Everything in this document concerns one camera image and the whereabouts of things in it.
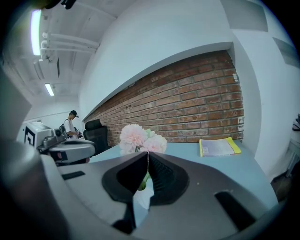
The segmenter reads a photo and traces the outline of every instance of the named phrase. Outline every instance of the person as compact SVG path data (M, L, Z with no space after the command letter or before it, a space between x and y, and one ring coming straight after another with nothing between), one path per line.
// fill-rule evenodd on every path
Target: person
M75 117L78 117L77 116L77 112L75 110L72 110L70 113L69 113L69 116L68 118L65 120L64 122L64 126L65 126L65 130L66 130L66 133L67 135L69 136L69 138L71 139L77 139L78 136L77 136L77 131L75 130L74 126L73 126L73 123L72 123L72 120L75 118Z

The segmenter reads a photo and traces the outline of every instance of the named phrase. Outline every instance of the ceiling light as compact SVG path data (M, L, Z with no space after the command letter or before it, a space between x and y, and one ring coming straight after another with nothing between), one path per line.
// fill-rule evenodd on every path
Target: ceiling light
M36 56L41 55L40 45L39 45L39 23L41 18L41 10L35 10L31 14L31 46L33 54Z
M51 86L50 86L50 84L49 83L45 83L45 86L46 86L46 88L47 88L47 90L48 90L48 93L50 94L50 96L54 96L54 93L53 93L53 91L52 91L52 88L51 88Z

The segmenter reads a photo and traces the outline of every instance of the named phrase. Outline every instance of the book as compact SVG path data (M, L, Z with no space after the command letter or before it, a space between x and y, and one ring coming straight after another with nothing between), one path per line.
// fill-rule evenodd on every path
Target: book
M241 153L231 137L218 140L199 140L201 157L228 156Z

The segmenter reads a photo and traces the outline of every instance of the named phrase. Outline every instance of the chair backrest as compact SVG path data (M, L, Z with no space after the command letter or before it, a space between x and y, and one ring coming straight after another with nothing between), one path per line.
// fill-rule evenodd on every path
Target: chair backrest
M95 155L109 149L107 144L107 126L102 126L99 119L89 121L85 124L83 136L86 140L95 143Z

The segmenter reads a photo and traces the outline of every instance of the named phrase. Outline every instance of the desk surface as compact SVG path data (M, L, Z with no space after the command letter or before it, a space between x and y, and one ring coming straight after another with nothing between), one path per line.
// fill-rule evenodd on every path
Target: desk surface
M267 209L271 209L278 204L271 184L258 163L255 161L253 154L239 141L235 141L235 143L241 149L241 154L223 157L200 157L198 143L175 142L168 142L165 154L205 164L220 170L253 193L262 201ZM92 157L90 162L93 163L120 156L120 147L114 146L113 148Z

